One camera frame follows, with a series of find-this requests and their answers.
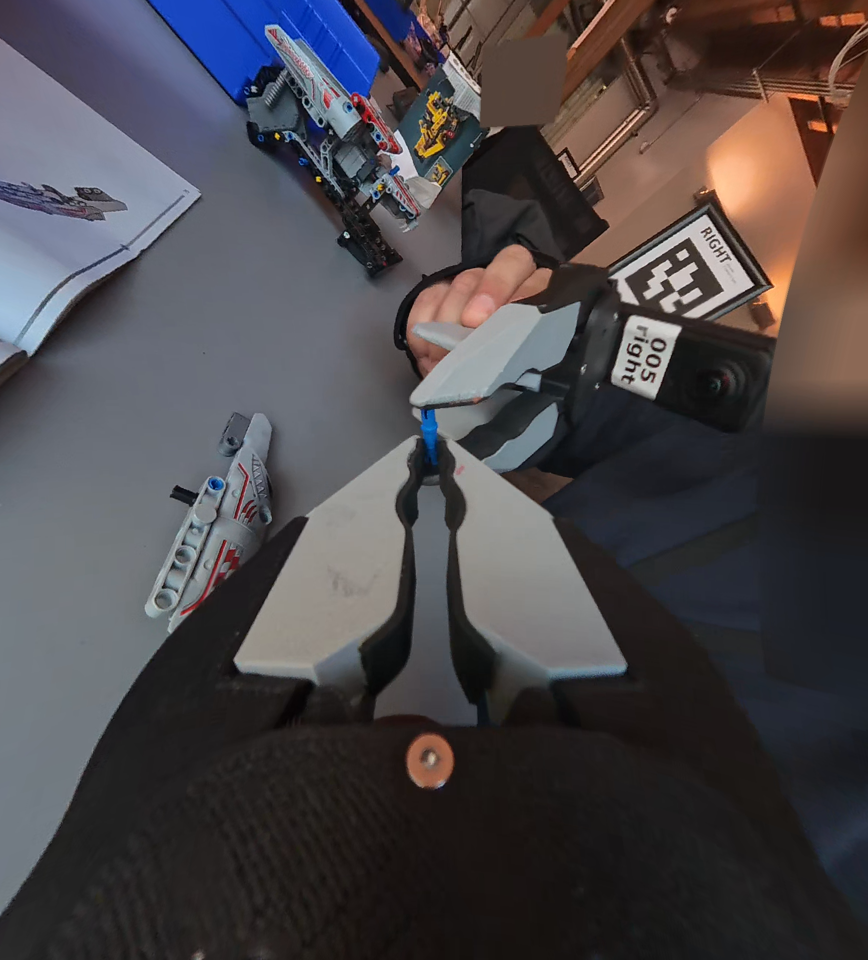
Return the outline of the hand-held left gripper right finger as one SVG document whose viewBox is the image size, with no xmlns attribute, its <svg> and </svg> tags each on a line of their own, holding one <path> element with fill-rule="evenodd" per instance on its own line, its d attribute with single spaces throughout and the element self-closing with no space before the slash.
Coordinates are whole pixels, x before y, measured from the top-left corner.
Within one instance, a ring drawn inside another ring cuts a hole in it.
<svg viewBox="0 0 868 960">
<path fill-rule="evenodd" d="M 551 515 L 457 442 L 438 442 L 449 530 L 452 663 L 502 724 L 527 690 L 623 677 L 629 665 Z"/>
</svg>

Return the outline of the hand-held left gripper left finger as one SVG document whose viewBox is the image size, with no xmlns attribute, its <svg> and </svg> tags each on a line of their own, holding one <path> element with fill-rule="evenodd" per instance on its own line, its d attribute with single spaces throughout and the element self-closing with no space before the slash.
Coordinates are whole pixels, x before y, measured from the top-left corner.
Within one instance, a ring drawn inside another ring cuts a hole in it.
<svg viewBox="0 0 868 960">
<path fill-rule="evenodd" d="M 405 439 L 289 523 L 233 599 L 239 687 L 285 698 L 280 721 L 324 709 L 371 719 L 412 651 L 420 438 Z"/>
</svg>

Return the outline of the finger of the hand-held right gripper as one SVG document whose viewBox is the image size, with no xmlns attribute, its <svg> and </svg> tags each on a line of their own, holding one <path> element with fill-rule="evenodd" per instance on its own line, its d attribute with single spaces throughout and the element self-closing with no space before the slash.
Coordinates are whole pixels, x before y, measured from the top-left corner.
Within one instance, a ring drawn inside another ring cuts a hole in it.
<svg viewBox="0 0 868 960">
<path fill-rule="evenodd" d="M 523 467 L 555 437 L 556 401 L 480 401 L 434 409 L 440 440 L 452 441 L 498 474 Z"/>
<path fill-rule="evenodd" d="M 476 328 L 440 321 L 418 324 L 416 336 L 447 355 L 412 392 L 411 405 L 424 409 L 476 403 L 525 374 L 542 374 L 559 365 L 575 337 L 578 316 L 577 302 L 546 312 L 515 302 Z"/>
</svg>

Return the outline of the grey shark-print lego assembly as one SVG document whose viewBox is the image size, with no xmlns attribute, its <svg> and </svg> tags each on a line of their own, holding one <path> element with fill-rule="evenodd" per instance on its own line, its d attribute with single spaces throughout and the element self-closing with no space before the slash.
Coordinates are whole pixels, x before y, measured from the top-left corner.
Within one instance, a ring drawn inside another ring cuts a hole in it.
<svg viewBox="0 0 868 960">
<path fill-rule="evenodd" d="M 171 498 L 186 507 L 172 546 L 144 606 L 148 618 L 166 618 L 171 633 L 209 594 L 260 548 L 272 523 L 267 458 L 272 425 L 261 413 L 233 413 L 219 441 L 226 474 L 200 486 L 174 486 Z"/>
</svg>

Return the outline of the large partly built lego model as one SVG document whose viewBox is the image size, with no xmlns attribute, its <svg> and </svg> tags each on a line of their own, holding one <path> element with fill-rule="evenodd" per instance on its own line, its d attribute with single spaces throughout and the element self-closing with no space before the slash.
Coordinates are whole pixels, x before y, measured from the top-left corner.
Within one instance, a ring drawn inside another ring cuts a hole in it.
<svg viewBox="0 0 868 960">
<path fill-rule="evenodd" d="M 290 147 L 343 222 L 338 245 L 368 277 L 402 261 L 372 211 L 382 207 L 407 232 L 422 208 L 399 166 L 401 148 L 371 97 L 348 92 L 308 44 L 280 24 L 265 26 L 276 63 L 245 87 L 250 143 L 271 152 Z"/>
</svg>

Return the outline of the open lego instruction manual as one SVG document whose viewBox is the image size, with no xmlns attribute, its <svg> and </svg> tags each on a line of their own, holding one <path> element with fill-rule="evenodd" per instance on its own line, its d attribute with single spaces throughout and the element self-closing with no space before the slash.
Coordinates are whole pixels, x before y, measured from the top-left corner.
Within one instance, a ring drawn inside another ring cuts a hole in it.
<svg viewBox="0 0 868 960">
<path fill-rule="evenodd" d="M 199 198 L 0 39 L 0 386 Z"/>
</svg>

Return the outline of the person's right hand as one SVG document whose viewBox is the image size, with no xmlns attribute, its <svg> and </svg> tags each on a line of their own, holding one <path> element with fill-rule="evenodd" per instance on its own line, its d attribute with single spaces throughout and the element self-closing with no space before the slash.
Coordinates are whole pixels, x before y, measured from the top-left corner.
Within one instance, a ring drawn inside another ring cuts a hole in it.
<svg viewBox="0 0 868 960">
<path fill-rule="evenodd" d="M 533 297 L 544 291 L 552 269 L 539 266 L 525 246 L 505 246 L 485 267 L 460 271 L 420 291 L 406 319 L 406 348 L 416 372 L 426 378 L 447 352 L 416 335 L 427 323 L 443 323 L 474 330 L 501 306 Z"/>
</svg>

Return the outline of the booklet with yellow vehicle picture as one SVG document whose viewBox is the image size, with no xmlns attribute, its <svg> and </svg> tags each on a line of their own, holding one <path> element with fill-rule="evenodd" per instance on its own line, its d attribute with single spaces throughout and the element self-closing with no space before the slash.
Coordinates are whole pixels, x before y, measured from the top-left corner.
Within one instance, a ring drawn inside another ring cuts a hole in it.
<svg viewBox="0 0 868 960">
<path fill-rule="evenodd" d="M 405 181 L 445 187 L 488 136 L 481 125 L 481 88 L 451 54 L 435 71 L 394 132 L 392 156 Z"/>
</svg>

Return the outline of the wooden shelving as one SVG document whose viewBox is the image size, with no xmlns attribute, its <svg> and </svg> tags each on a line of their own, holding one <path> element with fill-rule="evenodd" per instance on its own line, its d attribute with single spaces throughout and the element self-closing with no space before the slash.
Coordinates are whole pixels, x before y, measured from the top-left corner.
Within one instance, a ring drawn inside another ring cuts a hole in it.
<svg viewBox="0 0 868 960">
<path fill-rule="evenodd" d="M 635 137 L 652 143 L 708 105 L 780 95 L 822 114 L 845 106 L 868 50 L 868 1 L 596 2 L 568 47 L 563 102 L 587 77 L 596 90 L 614 83 L 622 37 L 656 90 L 656 115 Z M 630 109 L 614 87 L 567 133 L 557 118 L 545 136 L 583 161 Z"/>
</svg>

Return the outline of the blue plastic bin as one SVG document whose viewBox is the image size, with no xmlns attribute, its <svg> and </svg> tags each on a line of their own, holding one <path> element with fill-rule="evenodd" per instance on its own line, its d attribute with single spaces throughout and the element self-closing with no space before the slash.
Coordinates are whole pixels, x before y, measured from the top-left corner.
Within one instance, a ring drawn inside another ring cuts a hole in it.
<svg viewBox="0 0 868 960">
<path fill-rule="evenodd" d="M 265 28 L 303 40 L 348 92 L 368 95 L 380 56 L 337 1 L 152 1 L 228 96 L 244 106 L 263 66 L 279 65 Z"/>
</svg>

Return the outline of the metal rack frame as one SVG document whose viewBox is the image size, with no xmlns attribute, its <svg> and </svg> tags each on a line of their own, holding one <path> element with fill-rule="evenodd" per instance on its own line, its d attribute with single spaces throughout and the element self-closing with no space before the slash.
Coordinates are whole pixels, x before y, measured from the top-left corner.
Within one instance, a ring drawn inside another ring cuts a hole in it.
<svg viewBox="0 0 868 960">
<path fill-rule="evenodd" d="M 635 54 L 632 44 L 623 36 L 618 44 L 618 55 L 623 63 L 619 76 L 612 84 L 602 84 L 595 89 L 593 79 L 585 78 L 564 101 L 558 121 L 563 134 L 582 119 L 590 107 L 610 94 L 613 88 L 623 91 L 624 98 L 630 101 L 631 109 L 619 120 L 613 129 L 602 139 L 589 156 L 581 162 L 575 158 L 567 161 L 567 171 L 575 186 L 584 189 L 596 177 L 600 169 L 610 161 L 620 149 L 641 133 L 656 115 L 658 101 L 656 90 L 644 69 L 641 59 Z"/>
</svg>

